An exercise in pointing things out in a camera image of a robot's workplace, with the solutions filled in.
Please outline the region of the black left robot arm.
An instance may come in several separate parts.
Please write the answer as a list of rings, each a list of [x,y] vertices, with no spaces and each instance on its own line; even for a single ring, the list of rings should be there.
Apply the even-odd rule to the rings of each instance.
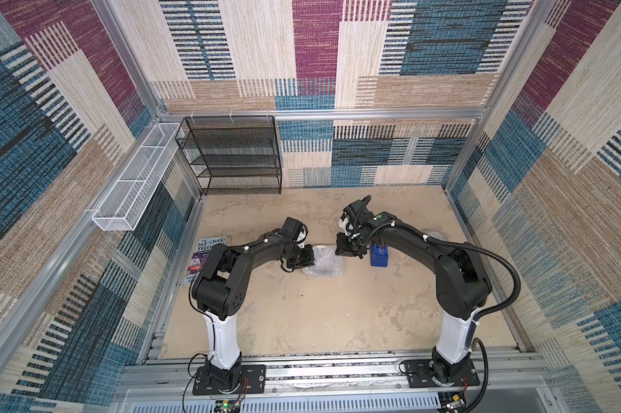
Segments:
[[[278,262],[286,273],[314,264],[313,247],[305,243],[308,229],[276,229],[243,245],[217,244],[190,288],[190,299],[207,325],[209,354],[202,380],[227,392],[243,379],[242,351],[236,337],[236,314],[242,307],[254,269]]]

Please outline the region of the clear bubble wrap sheet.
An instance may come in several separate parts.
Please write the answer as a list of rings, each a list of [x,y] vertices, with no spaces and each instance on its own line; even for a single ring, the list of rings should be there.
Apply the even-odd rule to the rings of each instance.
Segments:
[[[313,247],[314,263],[302,269],[305,275],[337,277],[343,274],[344,258],[336,254],[336,248],[326,245]]]

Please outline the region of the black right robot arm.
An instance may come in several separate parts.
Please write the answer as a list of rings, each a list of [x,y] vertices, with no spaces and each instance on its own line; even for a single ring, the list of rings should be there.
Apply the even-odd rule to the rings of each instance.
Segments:
[[[362,258],[373,244],[402,252],[435,276],[435,296],[444,311],[441,335],[433,348],[430,371],[437,385],[453,385],[471,360],[479,320],[518,299],[522,284],[515,267],[498,254],[469,243],[443,241],[421,232],[390,213],[371,213],[363,201],[343,209],[336,236],[338,256]],[[503,302],[486,307],[493,287],[482,256],[508,270],[513,289]]]

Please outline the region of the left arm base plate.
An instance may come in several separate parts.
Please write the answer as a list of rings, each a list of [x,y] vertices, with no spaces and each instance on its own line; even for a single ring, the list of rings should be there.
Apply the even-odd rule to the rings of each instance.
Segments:
[[[262,394],[265,389],[267,367],[265,365],[236,364],[230,370],[217,368],[211,363],[198,368],[193,382],[193,395],[214,396],[227,394],[237,396],[246,392]]]

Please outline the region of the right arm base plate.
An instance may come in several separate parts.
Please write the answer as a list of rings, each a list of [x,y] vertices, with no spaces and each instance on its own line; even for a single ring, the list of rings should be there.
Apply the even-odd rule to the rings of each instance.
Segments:
[[[406,377],[412,389],[459,387],[475,388],[481,385],[481,379],[471,359],[455,365],[439,366],[431,359],[411,359],[402,361],[399,370]]]

